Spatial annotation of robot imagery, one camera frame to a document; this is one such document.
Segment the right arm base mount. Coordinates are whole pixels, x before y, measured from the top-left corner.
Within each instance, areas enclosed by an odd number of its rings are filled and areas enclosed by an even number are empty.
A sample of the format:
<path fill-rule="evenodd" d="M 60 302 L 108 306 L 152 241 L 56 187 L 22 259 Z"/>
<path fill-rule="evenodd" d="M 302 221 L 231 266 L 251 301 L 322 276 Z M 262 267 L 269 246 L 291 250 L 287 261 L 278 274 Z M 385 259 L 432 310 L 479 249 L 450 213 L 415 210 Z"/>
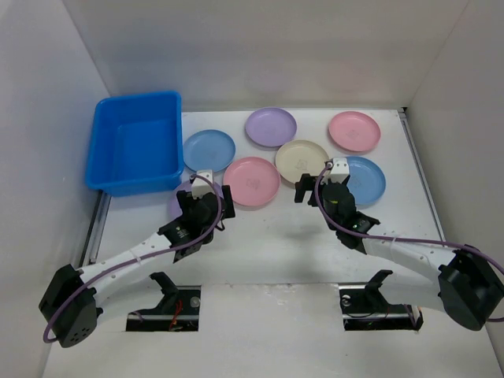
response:
<path fill-rule="evenodd" d="M 390 304 L 381 294 L 383 282 L 392 273 L 391 270 L 382 269 L 368 282 L 338 285 L 345 331 L 418 332 L 421 329 L 424 318 L 419 307 Z"/>

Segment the cream plate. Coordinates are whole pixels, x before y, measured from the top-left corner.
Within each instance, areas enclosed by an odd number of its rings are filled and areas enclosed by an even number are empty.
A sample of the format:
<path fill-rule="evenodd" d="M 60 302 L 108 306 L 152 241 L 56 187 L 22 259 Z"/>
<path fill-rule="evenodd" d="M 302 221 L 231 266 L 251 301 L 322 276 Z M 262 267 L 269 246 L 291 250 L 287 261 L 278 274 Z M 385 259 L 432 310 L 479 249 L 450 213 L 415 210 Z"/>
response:
<path fill-rule="evenodd" d="M 327 152 L 320 145 L 296 139 L 278 149 L 275 165 L 287 182 L 296 183 L 305 173 L 318 176 L 328 160 Z"/>

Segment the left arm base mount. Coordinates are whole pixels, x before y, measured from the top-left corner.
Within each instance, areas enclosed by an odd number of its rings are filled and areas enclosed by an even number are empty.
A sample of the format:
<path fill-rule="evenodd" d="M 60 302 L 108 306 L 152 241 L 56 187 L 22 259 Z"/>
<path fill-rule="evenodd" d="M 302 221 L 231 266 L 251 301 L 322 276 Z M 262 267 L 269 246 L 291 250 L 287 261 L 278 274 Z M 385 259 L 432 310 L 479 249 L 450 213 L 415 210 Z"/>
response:
<path fill-rule="evenodd" d="M 150 275 L 161 288 L 154 308 L 129 313 L 126 332 L 197 332 L 201 307 L 200 286 L 176 286 L 164 272 Z"/>

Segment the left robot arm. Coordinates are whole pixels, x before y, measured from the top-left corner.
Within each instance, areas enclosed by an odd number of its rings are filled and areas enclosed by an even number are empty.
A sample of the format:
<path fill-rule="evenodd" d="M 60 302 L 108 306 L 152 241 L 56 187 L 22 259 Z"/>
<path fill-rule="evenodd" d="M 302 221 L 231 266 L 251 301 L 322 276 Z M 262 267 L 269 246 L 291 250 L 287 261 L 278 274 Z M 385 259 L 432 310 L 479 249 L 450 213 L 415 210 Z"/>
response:
<path fill-rule="evenodd" d="M 69 348 L 114 317 L 171 310 L 179 289 L 168 266 L 198 252 L 224 230 L 223 220 L 235 217 L 231 188 L 208 189 L 199 198 L 177 192 L 181 216 L 137 246 L 81 269 L 59 268 L 39 303 L 47 322 L 43 342 Z"/>

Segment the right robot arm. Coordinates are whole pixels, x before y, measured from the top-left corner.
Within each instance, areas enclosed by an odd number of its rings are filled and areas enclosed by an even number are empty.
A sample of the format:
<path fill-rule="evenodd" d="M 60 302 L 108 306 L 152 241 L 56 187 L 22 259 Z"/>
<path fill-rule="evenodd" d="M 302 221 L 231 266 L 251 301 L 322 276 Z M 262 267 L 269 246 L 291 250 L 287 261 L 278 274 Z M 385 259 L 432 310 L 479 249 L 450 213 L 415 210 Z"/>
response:
<path fill-rule="evenodd" d="M 370 309 L 408 304 L 443 311 L 457 324 L 479 331 L 494 323 L 493 312 L 503 300 L 503 268 L 478 249 L 439 240 L 402 238 L 392 233 L 372 235 L 380 222 L 358 211 L 345 180 L 337 182 L 321 172 L 301 175 L 295 185 L 295 202 L 309 193 L 327 226 L 349 250 L 383 258 L 423 276 L 425 285 L 394 283 L 391 270 L 381 270 L 365 284 L 362 293 Z"/>

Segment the pink plate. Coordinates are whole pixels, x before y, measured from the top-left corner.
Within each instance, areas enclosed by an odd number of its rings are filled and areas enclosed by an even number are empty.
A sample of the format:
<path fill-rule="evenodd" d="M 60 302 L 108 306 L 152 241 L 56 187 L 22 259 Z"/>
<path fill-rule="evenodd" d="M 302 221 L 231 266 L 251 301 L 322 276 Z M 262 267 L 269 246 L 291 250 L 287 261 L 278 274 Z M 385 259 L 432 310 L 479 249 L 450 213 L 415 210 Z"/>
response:
<path fill-rule="evenodd" d="M 337 146 L 355 153 L 373 150 L 381 138 L 380 126 L 358 111 L 336 114 L 328 124 L 328 134 Z"/>
<path fill-rule="evenodd" d="M 270 161 L 261 157 L 243 157 L 227 167 L 223 184 L 230 187 L 235 203 L 261 207 L 276 197 L 281 178 Z"/>

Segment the light blue plate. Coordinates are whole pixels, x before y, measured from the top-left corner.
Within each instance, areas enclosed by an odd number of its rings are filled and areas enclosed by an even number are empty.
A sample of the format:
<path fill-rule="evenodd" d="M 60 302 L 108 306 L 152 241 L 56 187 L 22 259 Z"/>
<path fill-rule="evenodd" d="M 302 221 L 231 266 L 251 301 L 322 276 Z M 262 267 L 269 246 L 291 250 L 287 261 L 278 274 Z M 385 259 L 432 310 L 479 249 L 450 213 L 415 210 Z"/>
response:
<path fill-rule="evenodd" d="M 207 129 L 191 135 L 183 144 L 183 160 L 192 171 L 226 169 L 235 157 L 235 142 L 227 133 Z"/>

